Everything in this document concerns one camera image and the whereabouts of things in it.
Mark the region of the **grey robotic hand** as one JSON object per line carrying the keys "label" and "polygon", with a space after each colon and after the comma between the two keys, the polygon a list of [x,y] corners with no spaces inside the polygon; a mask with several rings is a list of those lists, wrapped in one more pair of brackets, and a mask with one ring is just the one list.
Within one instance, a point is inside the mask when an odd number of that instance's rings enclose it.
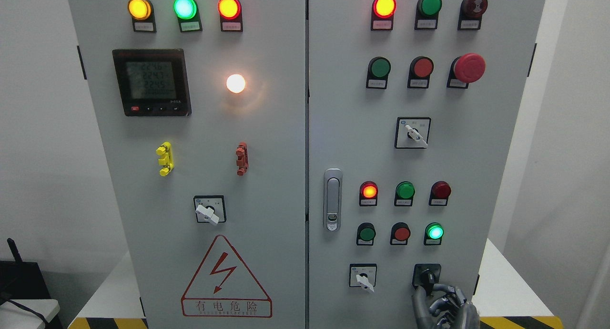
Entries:
{"label": "grey robotic hand", "polygon": [[412,295],[413,309],[418,329],[479,329],[479,313],[460,288],[448,284],[434,284],[433,291],[444,295],[427,305],[427,293],[423,286],[416,286]]}

